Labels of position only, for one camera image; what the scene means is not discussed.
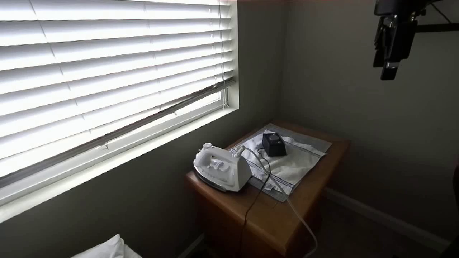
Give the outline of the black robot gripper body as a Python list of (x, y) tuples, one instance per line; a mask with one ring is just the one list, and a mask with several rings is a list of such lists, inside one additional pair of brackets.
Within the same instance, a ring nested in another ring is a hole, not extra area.
[(381, 81), (396, 78), (400, 62), (410, 55), (416, 28), (417, 21), (414, 18), (403, 21), (399, 16), (387, 16), (378, 21), (373, 66), (381, 69)]

